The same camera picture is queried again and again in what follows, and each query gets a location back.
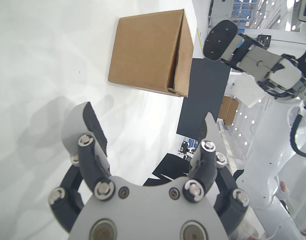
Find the black rubber pad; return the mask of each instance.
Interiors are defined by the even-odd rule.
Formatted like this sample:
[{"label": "black rubber pad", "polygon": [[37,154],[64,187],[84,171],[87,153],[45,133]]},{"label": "black rubber pad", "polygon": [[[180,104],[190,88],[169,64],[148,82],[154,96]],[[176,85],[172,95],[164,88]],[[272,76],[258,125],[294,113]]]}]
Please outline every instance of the black rubber pad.
[{"label": "black rubber pad", "polygon": [[236,36],[237,31],[237,26],[229,20],[223,20],[218,23],[205,40],[204,56],[212,61],[219,60]]},{"label": "black rubber pad", "polygon": [[84,123],[87,126],[88,130],[90,132],[94,133],[94,136],[97,139],[100,147],[102,148],[103,152],[107,156],[106,145],[107,145],[108,142],[107,142],[106,137],[103,133],[101,125],[96,118],[95,112],[94,112],[90,102],[88,102],[85,105],[85,108],[83,110],[83,120],[84,120]]}]

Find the cardboard box on shelf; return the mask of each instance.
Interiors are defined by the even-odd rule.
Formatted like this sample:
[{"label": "cardboard box on shelf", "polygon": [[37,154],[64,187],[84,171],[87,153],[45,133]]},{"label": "cardboard box on shelf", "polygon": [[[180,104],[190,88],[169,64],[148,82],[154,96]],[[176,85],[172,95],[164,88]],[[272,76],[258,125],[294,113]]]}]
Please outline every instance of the cardboard box on shelf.
[{"label": "cardboard box on shelf", "polygon": [[218,118],[224,120],[225,126],[229,126],[232,124],[238,104],[238,101],[232,97],[223,97],[222,105],[218,113]]},{"label": "cardboard box on shelf", "polygon": [[109,81],[187,97],[192,56],[184,9],[123,17],[116,31]]}]

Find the white table surface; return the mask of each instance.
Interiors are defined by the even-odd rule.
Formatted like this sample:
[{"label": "white table surface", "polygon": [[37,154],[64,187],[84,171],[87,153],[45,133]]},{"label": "white table surface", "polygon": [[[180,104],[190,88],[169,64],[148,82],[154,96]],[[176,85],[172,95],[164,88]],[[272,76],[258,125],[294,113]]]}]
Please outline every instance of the white table surface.
[{"label": "white table surface", "polygon": [[0,239],[67,238],[47,196],[70,166],[60,129],[77,104],[91,101],[113,175],[150,176],[183,99],[109,83],[114,37],[119,17],[182,8],[194,41],[191,0],[0,0]]}]

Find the screw head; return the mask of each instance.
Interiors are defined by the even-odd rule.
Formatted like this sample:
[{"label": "screw head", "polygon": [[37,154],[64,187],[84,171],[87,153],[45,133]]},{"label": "screw head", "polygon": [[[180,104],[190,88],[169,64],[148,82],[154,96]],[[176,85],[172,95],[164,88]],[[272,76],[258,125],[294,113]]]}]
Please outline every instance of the screw head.
[{"label": "screw head", "polygon": [[112,198],[115,191],[113,182],[98,182],[94,188],[94,196],[101,201],[109,200]]},{"label": "screw head", "polygon": [[250,203],[248,195],[241,189],[235,189],[233,191],[233,198],[243,204],[244,207],[247,207]]},{"label": "screw head", "polygon": [[97,192],[102,195],[102,194],[108,194],[110,192],[110,186],[106,182],[103,182],[99,185],[97,188]]},{"label": "screw head", "polygon": [[73,166],[79,165],[79,155],[78,154],[70,156],[70,160]]},{"label": "screw head", "polygon": [[57,187],[51,191],[48,197],[49,205],[53,205],[57,200],[63,199],[65,196],[65,190],[62,187]]},{"label": "screw head", "polygon": [[227,158],[220,152],[216,152],[216,167],[224,168],[227,164]]},{"label": "screw head", "polygon": [[212,141],[202,141],[201,146],[207,152],[214,152],[216,149],[215,144]]},{"label": "screw head", "polygon": [[188,201],[199,202],[204,197],[204,189],[197,180],[190,179],[184,184],[183,194]]},{"label": "screw head", "polygon": [[79,146],[85,147],[93,142],[93,137],[89,137],[88,135],[82,135],[78,141]]},{"label": "screw head", "polygon": [[119,197],[121,199],[127,198],[129,194],[130,194],[130,190],[129,190],[128,187],[124,186],[124,187],[120,188],[120,190],[119,190]]},{"label": "screw head", "polygon": [[188,191],[194,197],[199,196],[201,194],[201,189],[196,184],[191,184]]},{"label": "screw head", "polygon": [[179,198],[179,190],[177,188],[170,188],[169,196],[172,200],[177,200]]}]

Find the robotic hand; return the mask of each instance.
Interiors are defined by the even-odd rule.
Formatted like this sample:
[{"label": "robotic hand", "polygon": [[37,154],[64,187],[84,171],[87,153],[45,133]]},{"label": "robotic hand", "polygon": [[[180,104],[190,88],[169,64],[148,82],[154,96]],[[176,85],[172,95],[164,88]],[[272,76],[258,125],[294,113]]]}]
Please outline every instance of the robotic hand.
[{"label": "robotic hand", "polygon": [[[228,239],[248,208],[249,198],[226,167],[224,143],[210,113],[205,138],[190,162],[187,177],[154,187],[113,177],[106,159],[106,138],[89,102],[76,106],[64,122],[62,142],[72,166],[48,197],[50,208],[69,239]],[[83,205],[82,179],[93,192]],[[212,206],[205,195],[216,182]]]},{"label": "robotic hand", "polygon": [[237,34],[237,30],[229,20],[218,23],[206,38],[205,57],[212,61],[221,59],[231,68],[252,75],[258,86],[278,102],[302,99],[303,108],[293,124],[290,142],[297,154],[306,157],[295,142],[298,126],[306,115],[306,52],[299,59],[287,54],[279,56],[247,35]]}]

